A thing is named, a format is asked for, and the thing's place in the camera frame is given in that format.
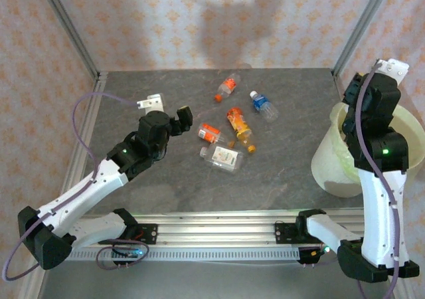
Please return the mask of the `blue label bottle white cap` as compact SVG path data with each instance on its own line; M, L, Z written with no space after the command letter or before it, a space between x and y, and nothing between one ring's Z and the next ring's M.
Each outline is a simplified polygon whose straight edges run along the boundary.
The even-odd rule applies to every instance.
M253 90L250 93L250 97L253 107L267 122L273 122L278 118L277 109L265 95Z

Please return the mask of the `white plastic bin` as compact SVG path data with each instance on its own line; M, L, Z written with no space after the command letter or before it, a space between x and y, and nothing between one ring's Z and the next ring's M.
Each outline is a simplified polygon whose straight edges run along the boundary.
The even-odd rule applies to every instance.
M343 173L332 149L330 127L312 158L311 172L320 188L331 195L350 198L362 193L361 182L356 184Z

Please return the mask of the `bottle orange white label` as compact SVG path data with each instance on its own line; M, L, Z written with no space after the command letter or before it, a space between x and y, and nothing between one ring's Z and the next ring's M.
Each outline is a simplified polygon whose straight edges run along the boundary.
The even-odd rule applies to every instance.
M201 123L199 125L197 135L210 144L220 144L230 148L235 146L234 140L226 137L219 129L206 123Z

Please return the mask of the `clear bottle orange cap label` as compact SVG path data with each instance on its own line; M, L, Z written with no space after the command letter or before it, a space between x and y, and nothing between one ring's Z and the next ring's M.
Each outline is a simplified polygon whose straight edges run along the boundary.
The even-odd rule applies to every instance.
M228 98L234 91L234 89L240 83L240 75L237 73L230 74L218 87L214 99L216 102L222 102L225 98Z

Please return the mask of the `orange juice bottle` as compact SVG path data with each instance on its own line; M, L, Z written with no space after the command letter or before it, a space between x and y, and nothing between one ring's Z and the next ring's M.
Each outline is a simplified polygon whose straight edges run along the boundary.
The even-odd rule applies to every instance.
M248 153L254 153L256 146L254 145L252 130L246 123L242 110L239 107L233 107L227 112L226 117L240 144L247 149Z

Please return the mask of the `flat clear bottle white label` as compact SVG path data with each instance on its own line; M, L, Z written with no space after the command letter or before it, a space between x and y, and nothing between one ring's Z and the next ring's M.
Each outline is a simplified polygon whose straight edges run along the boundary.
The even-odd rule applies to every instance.
M241 151L218 144L202 147L199 155L213 167L234 173L242 165L244 154Z

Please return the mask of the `grey metal lower panel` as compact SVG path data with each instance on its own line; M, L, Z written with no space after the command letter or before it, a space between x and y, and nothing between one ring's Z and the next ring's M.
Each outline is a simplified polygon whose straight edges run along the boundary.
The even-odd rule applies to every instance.
M39 299L362 299L337 264L144 262L105 271L65 262L46 273Z

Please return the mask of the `aluminium frame post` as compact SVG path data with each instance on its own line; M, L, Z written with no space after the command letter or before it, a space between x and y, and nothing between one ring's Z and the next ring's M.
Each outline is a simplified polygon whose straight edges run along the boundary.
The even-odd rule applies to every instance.
M56 18L62 25L62 28L64 29L65 33L68 35L68 38L70 39L70 42L76 49L76 52L79 54L84 66L89 72L89 75L94 80L97 80L100 75L100 71L96 68L94 61L92 60L92 57L90 56L90 53L88 52L86 46L84 45L84 42L80 34L76 30L76 27L74 26L74 23L72 22L72 19L70 15L68 14L66 8L64 7L62 1L47 0L47 2L52 8L54 14L56 15Z
M368 0L357 24L355 25L353 32L351 33L347 43L345 44L335 66L333 67L331 73L334 78L337 78L343 72L343 69L346 67L349 59L353 55L355 49L357 48L360 40L362 39L365 31L368 29L373 17L378 11L383 0Z

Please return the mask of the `aluminium front rail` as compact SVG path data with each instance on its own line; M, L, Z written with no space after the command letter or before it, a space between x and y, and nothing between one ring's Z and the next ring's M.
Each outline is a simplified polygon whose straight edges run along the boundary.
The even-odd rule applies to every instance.
M84 233L94 232L93 224L102 217L82 218L77 227ZM164 213L131 215L137 223L157 224L157 246L163 247L239 247L276 245L274 223L296 223L314 243L326 243L349 238L376 240L384 246L392 240L394 221L388 213L372 215L361 209L331 209L308 211L230 211L212 213ZM118 243L118 239L93 244Z

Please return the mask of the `aluminium frame leg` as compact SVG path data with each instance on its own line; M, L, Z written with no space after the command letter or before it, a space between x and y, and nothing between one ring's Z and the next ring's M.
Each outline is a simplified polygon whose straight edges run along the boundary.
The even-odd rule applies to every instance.
M46 271L37 268L23 279L18 299L38 299Z
M394 299L416 299L411 281L406 278L399 278L393 290Z

